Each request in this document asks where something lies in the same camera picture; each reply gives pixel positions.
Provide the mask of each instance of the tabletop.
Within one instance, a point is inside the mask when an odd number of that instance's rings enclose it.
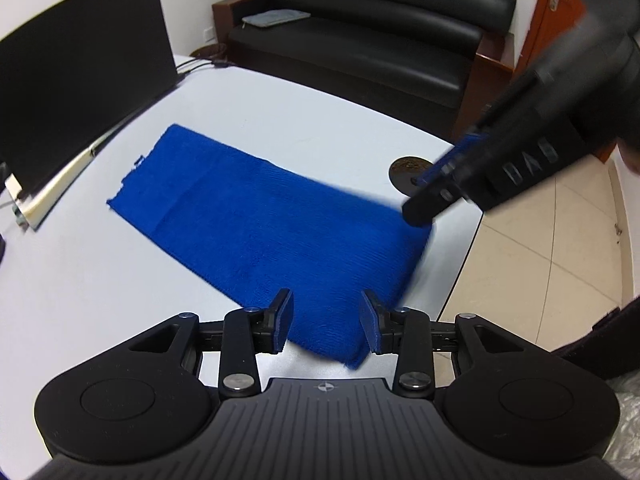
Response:
[[[383,114],[292,82],[241,68],[202,68],[124,128],[63,195],[37,232],[16,224],[0,196],[0,468],[12,480],[32,474],[49,454],[33,404],[53,377],[179,312],[219,320],[238,306],[111,211],[106,200],[140,155],[173,123],[286,170],[400,208],[391,184],[397,158],[434,161],[450,144]],[[437,318],[481,220],[459,202],[434,234],[402,300]],[[287,343],[257,356],[270,377],[390,381],[393,355],[370,356],[359,370]],[[218,380],[218,356],[206,354],[205,384]]]

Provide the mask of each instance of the wall socket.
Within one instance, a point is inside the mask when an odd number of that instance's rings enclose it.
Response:
[[[202,31],[202,39],[205,43],[209,43],[216,39],[216,33],[214,32],[213,27],[207,27]]]

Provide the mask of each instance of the black monitor screen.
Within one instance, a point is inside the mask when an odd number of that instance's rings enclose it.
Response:
[[[160,0],[64,0],[0,41],[0,158],[34,192],[176,80]]]

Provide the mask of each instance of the blue towel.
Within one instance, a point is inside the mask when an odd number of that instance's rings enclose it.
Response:
[[[294,295],[289,339],[357,368],[369,353],[360,291],[400,300],[431,229],[174,124],[108,201],[242,306]]]

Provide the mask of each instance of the sofa seat cushion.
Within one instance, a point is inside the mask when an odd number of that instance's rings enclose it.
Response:
[[[449,108],[462,100],[466,57],[420,41],[324,18],[261,29],[234,28],[229,48],[268,52],[336,70]]]

